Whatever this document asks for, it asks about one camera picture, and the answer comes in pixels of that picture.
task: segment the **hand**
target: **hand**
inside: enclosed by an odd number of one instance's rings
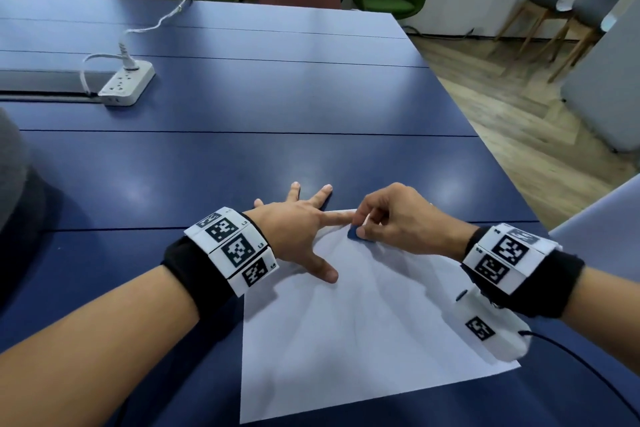
[[[338,272],[314,253],[316,233],[324,227],[348,225],[353,218],[353,212],[319,210],[332,190],[327,184],[311,199],[300,201],[300,184],[294,182],[284,203],[264,204],[256,199],[255,208],[245,212],[267,238],[277,259],[296,262],[330,284],[338,280]]]
[[[353,216],[360,238],[381,241],[420,255],[444,255],[461,262],[478,227],[443,213],[412,187],[399,182],[365,196]]]

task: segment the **left hand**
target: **left hand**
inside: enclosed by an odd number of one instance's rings
[[[251,218],[269,241],[277,259],[296,262],[319,279],[334,284],[338,272],[313,250],[318,230],[348,225],[353,212],[320,211],[333,188],[330,184],[306,201],[300,201],[300,183],[291,185],[284,203],[264,204],[260,199],[254,209],[244,213]]]

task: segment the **electrical outlet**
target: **electrical outlet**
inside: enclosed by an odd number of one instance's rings
[[[104,105],[129,107],[138,100],[156,72],[149,61],[136,60],[136,64],[138,69],[120,68],[102,87],[98,96]]]

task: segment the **white paper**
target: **white paper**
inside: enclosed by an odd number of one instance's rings
[[[460,266],[323,230],[326,284],[288,262],[244,300],[240,423],[496,375],[442,319],[471,286]]]

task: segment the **floor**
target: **floor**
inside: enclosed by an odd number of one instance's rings
[[[612,153],[559,99],[549,65],[515,60],[519,41],[493,43],[412,37],[444,87],[548,230],[636,174],[633,159]]]

